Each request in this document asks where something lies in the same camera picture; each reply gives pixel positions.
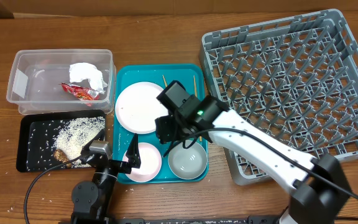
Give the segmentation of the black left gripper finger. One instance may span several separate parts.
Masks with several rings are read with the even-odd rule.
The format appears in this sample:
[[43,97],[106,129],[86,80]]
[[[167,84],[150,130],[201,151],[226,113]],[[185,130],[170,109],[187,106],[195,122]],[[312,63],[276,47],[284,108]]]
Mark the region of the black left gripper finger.
[[131,168],[139,169],[141,165],[140,152],[139,152],[139,136],[134,134],[129,147],[126,152],[127,163]]
[[102,129],[100,132],[92,139],[90,140],[86,145],[85,148],[89,148],[90,145],[93,143],[93,141],[103,141],[105,137],[105,130]]

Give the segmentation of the pink bowl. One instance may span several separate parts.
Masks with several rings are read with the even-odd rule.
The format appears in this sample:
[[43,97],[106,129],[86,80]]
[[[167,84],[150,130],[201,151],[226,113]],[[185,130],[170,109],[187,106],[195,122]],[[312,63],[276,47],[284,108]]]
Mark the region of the pink bowl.
[[138,144],[141,165],[132,168],[130,174],[126,176],[134,182],[148,182],[160,172],[162,166],[162,157],[159,150],[152,144],[141,142]]

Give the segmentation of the wooden chopstick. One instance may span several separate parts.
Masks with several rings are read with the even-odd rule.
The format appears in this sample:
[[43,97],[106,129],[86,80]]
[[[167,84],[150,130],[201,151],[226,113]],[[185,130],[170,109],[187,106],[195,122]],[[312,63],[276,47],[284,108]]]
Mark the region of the wooden chopstick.
[[[196,77],[193,75],[193,87],[194,87],[194,93],[195,96],[198,98],[198,90],[197,90],[197,84],[196,84]],[[202,143],[202,137],[199,136],[199,142]]]
[[167,81],[166,81],[166,79],[165,79],[165,76],[162,75],[162,78],[163,78],[163,82],[164,82],[165,87],[167,87],[168,85],[167,85]]

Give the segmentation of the pink round plate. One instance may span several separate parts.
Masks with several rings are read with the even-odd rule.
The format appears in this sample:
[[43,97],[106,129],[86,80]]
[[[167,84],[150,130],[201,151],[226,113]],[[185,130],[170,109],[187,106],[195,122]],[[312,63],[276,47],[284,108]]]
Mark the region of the pink round plate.
[[155,120],[168,115],[168,110],[157,99],[163,88],[151,82],[129,85],[116,100],[115,115],[119,124],[137,134],[156,130]]

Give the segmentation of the grey-white bowl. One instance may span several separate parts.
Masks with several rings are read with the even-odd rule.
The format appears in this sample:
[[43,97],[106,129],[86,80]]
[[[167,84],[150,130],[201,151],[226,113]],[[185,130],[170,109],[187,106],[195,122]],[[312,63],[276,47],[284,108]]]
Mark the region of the grey-white bowl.
[[168,165],[178,178],[193,180],[202,176],[206,171],[208,155],[206,149],[198,142],[188,149],[185,149],[180,143],[169,152]]

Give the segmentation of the red snack wrapper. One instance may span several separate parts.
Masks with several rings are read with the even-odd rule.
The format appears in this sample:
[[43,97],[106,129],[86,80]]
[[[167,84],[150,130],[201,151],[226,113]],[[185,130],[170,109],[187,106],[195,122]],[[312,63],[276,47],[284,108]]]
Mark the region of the red snack wrapper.
[[65,92],[71,93],[80,100],[98,100],[99,93],[91,88],[82,87],[74,84],[61,83]]

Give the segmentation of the brown food scrap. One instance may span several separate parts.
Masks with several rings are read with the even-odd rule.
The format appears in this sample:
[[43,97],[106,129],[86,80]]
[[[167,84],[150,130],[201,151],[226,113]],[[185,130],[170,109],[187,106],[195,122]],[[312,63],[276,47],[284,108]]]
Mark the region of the brown food scrap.
[[60,149],[56,149],[53,153],[53,156],[56,160],[60,161],[61,163],[69,161],[67,155]]

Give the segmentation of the white tissue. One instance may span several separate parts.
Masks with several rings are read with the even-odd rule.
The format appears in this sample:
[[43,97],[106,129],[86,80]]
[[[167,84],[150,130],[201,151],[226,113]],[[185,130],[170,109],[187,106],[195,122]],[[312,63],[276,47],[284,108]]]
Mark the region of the white tissue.
[[96,68],[95,65],[90,63],[74,63],[69,68],[70,83],[79,83],[87,80],[91,89],[98,93],[104,94],[104,88],[108,84],[103,79],[103,74]]

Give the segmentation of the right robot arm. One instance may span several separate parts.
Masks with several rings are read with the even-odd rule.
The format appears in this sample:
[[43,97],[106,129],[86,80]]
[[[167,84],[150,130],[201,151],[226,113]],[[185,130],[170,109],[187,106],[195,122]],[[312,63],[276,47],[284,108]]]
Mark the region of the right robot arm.
[[199,100],[178,82],[171,82],[157,99],[169,114],[155,120],[162,144],[190,147],[199,137],[247,159],[262,169],[289,195],[288,208],[277,223],[334,223],[349,199],[350,185],[332,155],[316,158],[263,133],[213,96]]

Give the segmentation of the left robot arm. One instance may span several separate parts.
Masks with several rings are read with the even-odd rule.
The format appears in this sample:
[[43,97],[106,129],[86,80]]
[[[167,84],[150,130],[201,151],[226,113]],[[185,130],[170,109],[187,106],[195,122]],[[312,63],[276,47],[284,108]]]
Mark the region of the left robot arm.
[[74,204],[72,223],[117,223],[109,214],[114,185],[119,173],[130,174],[141,165],[138,135],[135,134],[127,148],[127,161],[112,159],[112,148],[107,141],[101,141],[101,130],[81,150],[80,161],[95,168],[91,181],[77,184],[71,193]]

